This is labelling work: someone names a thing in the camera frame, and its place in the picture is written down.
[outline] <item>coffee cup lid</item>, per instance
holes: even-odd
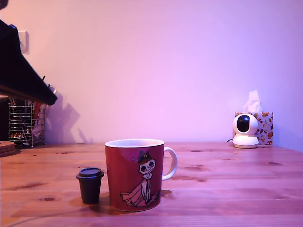
[[[99,176],[103,177],[104,172],[100,168],[90,167],[80,170],[77,174],[77,179],[91,179]]]

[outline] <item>red mug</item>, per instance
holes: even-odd
[[[172,157],[163,174],[164,152]],[[162,181],[178,166],[177,155],[164,141],[153,139],[114,140],[105,143],[110,204],[122,211],[143,211],[160,203]]]

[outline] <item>wire basket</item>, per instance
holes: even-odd
[[[9,103],[9,141],[32,148],[36,143],[45,144],[45,108],[34,113],[33,103],[28,106]]]

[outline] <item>tissue box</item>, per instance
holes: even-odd
[[[245,112],[235,112],[235,117],[245,114]],[[258,129],[255,133],[259,140],[259,145],[272,145],[273,144],[273,127],[274,127],[274,113],[273,112],[248,112],[246,114],[253,115],[258,121]],[[235,131],[232,132],[232,138],[236,135]]]

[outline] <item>small black cup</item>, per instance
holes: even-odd
[[[95,204],[99,202],[101,178],[103,176],[104,172],[96,167],[82,169],[77,174],[83,203]]]

